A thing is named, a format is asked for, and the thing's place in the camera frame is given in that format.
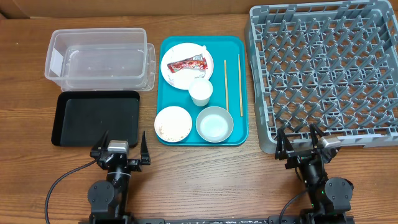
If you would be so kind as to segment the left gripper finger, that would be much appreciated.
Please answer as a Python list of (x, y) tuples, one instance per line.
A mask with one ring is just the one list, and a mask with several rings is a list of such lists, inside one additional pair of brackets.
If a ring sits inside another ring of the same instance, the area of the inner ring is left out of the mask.
[(147, 147), (147, 138), (146, 138), (145, 131), (143, 131), (143, 134), (142, 134), (140, 153), (141, 153), (141, 164), (142, 165), (150, 165), (151, 160), (150, 160), (149, 150)]
[(100, 157), (102, 152), (106, 150), (109, 131), (105, 131), (97, 143), (91, 148), (90, 157)]

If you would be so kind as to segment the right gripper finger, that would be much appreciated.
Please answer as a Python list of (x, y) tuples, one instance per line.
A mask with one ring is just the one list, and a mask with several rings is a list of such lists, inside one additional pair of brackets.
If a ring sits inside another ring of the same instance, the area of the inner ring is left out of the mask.
[(294, 149), (287, 138), (284, 130), (279, 128), (277, 130), (277, 145), (275, 150), (275, 159), (284, 160), (289, 158), (289, 152), (293, 152)]
[(326, 134), (314, 123), (309, 125), (312, 146), (316, 147), (319, 142), (319, 137), (324, 137)]

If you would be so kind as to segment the small white rice bowl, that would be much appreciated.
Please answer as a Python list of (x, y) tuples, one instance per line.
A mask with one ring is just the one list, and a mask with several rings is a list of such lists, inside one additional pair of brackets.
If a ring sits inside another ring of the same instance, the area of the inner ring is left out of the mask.
[(192, 130), (192, 117), (189, 112), (179, 106), (168, 106), (162, 109), (154, 121), (154, 129), (158, 137), (165, 142), (180, 142)]

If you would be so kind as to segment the grey-rimmed white bowl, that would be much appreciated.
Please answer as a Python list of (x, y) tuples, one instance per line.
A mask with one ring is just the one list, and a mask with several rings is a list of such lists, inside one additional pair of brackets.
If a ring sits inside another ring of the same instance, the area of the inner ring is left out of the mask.
[(233, 132), (234, 121), (231, 114), (219, 106), (203, 109), (197, 116), (196, 129), (207, 142), (219, 143), (228, 139)]

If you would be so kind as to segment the white paper cup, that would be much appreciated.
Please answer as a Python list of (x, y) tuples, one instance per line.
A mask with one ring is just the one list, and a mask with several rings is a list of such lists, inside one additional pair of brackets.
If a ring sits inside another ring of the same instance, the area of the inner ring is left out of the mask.
[(205, 106), (213, 93), (213, 85), (206, 78), (196, 78), (190, 84), (188, 92), (195, 105)]

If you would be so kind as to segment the white napkin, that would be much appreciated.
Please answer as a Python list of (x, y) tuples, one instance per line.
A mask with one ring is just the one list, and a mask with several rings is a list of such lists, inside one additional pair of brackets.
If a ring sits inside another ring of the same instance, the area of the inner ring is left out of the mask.
[[(204, 52), (204, 50), (206, 50), (206, 47), (203, 45), (203, 46), (201, 46), (200, 47), (201, 48), (201, 50), (200, 50), (200, 53), (199, 54), (202, 54), (203, 55), (203, 52)], [(203, 77), (204, 75), (205, 75), (205, 73), (206, 73), (206, 70), (197, 70), (197, 69), (188, 69), (188, 68), (184, 68), (184, 69), (182, 69), (182, 70), (180, 70), (180, 71), (178, 71), (178, 72), (176, 72), (176, 73), (172, 73), (171, 72), (171, 74), (170, 75), (168, 75), (168, 77), (169, 77), (169, 79), (170, 80), (174, 80), (174, 79), (176, 79), (177, 78), (177, 73), (182, 73), (182, 72), (185, 72), (185, 73), (192, 73), (193, 74), (193, 76), (195, 77), (195, 78), (199, 78), (199, 77)]]

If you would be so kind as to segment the large white plate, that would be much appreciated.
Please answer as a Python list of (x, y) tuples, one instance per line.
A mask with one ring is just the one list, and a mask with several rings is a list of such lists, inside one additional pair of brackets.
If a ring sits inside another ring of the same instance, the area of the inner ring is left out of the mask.
[[(174, 80), (170, 80), (168, 75), (170, 75), (171, 72), (168, 70), (167, 64), (199, 54), (201, 46), (202, 45), (194, 43), (181, 43), (174, 45), (173, 47), (168, 49), (168, 51), (166, 51), (160, 63), (160, 72), (168, 84), (181, 90), (188, 90), (191, 82), (196, 79), (193, 74), (188, 72), (177, 73), (177, 78)], [(211, 54), (209, 53), (209, 51), (207, 51), (207, 49), (204, 50), (203, 55), (205, 56), (208, 63), (208, 69), (206, 70), (205, 75), (199, 78), (206, 78), (207, 80), (209, 80), (213, 73), (214, 62)]]

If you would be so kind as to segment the red snack wrapper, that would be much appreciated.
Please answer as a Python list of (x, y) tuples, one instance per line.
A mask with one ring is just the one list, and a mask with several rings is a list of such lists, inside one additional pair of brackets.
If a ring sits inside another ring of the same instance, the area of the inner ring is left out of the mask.
[(206, 70), (208, 64), (206, 58), (202, 54), (199, 54), (177, 62), (168, 63), (167, 67), (172, 73), (176, 73), (184, 68)]

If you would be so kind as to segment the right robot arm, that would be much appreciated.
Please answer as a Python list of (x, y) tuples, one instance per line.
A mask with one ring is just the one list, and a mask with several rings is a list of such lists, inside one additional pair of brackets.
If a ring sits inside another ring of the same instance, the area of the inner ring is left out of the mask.
[(325, 170), (325, 164), (340, 151), (341, 141), (325, 134), (314, 124), (310, 125), (310, 138), (311, 149), (296, 151), (284, 130), (277, 130), (275, 159), (285, 160), (285, 168), (294, 169), (305, 185), (305, 190), (283, 207), (278, 222), (282, 223), (291, 203), (307, 194), (312, 207), (300, 211), (299, 223), (353, 223), (353, 218), (346, 216), (346, 212), (351, 210), (353, 183), (341, 177), (328, 178)]

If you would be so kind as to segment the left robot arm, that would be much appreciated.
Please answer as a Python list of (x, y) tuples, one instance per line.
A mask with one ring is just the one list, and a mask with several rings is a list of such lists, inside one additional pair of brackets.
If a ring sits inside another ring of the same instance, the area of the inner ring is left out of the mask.
[(91, 148), (90, 156), (107, 172), (104, 180), (91, 185), (88, 201), (91, 205), (90, 223), (137, 223), (126, 211), (129, 181), (132, 172), (150, 165), (146, 135), (142, 135), (141, 157), (130, 159), (127, 141), (108, 141), (108, 132)]

